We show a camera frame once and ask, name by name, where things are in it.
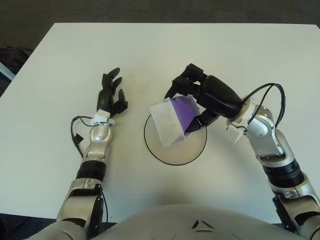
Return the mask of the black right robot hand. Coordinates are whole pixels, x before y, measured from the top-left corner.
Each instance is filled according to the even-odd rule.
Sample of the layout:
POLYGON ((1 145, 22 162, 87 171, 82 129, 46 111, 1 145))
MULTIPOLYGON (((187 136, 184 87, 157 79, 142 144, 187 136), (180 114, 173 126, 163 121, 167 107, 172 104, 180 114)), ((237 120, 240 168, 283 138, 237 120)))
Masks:
POLYGON ((243 107, 242 99, 228 85, 213 75, 205 74, 192 63, 172 81, 165 97, 173 98, 176 94, 191 95, 197 104, 205 108, 205 111, 193 118, 186 128, 187 133, 209 126, 220 116, 232 119, 243 107))

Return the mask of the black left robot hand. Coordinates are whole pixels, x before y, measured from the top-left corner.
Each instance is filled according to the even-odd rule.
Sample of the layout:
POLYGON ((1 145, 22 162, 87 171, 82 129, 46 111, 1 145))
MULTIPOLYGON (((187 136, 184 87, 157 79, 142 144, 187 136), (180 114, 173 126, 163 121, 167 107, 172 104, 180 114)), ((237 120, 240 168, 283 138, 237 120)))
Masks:
POLYGON ((110 116, 121 114, 128 108, 128 101, 126 100, 125 93, 121 88, 118 91, 118 99, 114 102, 117 87, 122 82, 122 77, 117 77, 120 73, 120 68, 114 68, 109 73, 102 75, 101 86, 102 89, 98 93, 96 110, 102 110, 110 113, 110 116))

